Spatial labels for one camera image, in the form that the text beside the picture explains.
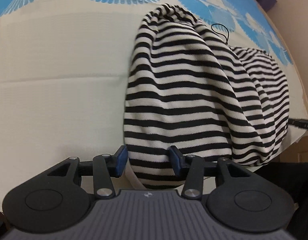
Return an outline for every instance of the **wall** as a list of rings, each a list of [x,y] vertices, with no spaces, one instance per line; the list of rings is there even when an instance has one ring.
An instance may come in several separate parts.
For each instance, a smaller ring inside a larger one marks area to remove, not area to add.
[[[296,63],[308,98],[308,0],[277,0],[268,16]]]

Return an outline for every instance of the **black pants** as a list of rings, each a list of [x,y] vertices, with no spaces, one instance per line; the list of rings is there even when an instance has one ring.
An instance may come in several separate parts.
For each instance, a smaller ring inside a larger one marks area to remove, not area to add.
[[[308,240],[308,163],[269,163],[255,173],[283,188],[299,204],[287,231],[298,240]]]

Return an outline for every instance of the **striped garment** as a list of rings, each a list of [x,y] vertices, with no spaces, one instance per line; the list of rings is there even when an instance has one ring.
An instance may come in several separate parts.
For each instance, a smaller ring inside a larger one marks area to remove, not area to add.
[[[287,133],[288,84],[264,50],[231,47],[179,6],[145,15],[126,91],[131,167],[150,189],[177,187],[167,149],[262,165]]]

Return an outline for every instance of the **ribbed gray surface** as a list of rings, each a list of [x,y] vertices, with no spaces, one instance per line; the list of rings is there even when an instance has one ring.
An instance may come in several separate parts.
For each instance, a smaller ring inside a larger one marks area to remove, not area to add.
[[[57,233],[37,235],[10,231],[4,240],[289,240],[283,230],[248,235],[224,228],[198,201],[179,197],[174,190],[122,190],[112,200],[98,201],[77,225]]]

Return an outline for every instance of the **bed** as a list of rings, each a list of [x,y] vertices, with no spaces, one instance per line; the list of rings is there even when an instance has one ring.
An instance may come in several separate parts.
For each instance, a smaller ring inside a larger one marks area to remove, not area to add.
[[[9,190],[59,161],[124,143],[134,38],[161,3],[225,25],[229,45],[268,51],[288,78],[290,117],[308,118],[293,59],[254,0],[0,0],[0,210]],[[303,133],[289,128],[281,151]]]

